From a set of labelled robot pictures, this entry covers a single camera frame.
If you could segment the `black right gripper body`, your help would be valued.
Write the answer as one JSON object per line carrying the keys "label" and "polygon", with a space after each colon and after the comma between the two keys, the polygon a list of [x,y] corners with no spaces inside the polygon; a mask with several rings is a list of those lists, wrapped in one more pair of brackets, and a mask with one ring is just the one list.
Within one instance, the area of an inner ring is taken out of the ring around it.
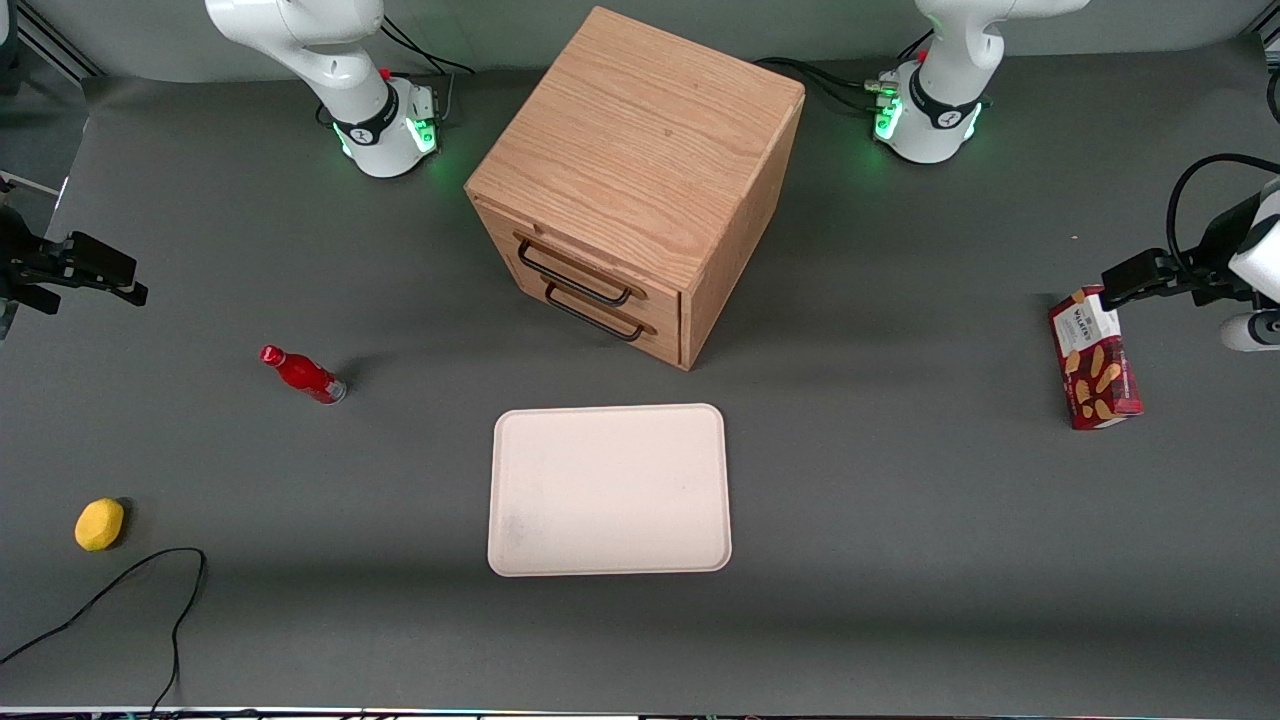
{"label": "black right gripper body", "polygon": [[3,293],[15,293],[22,283],[20,272],[35,269],[38,279],[29,283],[65,286],[67,270],[60,256],[70,247],[70,236],[47,240],[35,234],[23,217],[1,208],[1,287]]}

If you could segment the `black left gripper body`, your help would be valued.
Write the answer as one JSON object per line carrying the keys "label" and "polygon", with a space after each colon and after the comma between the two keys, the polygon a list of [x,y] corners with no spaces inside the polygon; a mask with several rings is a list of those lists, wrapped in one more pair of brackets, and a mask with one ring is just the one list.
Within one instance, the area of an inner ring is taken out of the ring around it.
{"label": "black left gripper body", "polygon": [[1199,243],[1192,249],[1183,249],[1176,231],[1170,231],[1170,254],[1180,282],[1192,290],[1251,290],[1229,263],[1245,242],[1258,208],[1257,193],[1229,208],[1207,224]]}

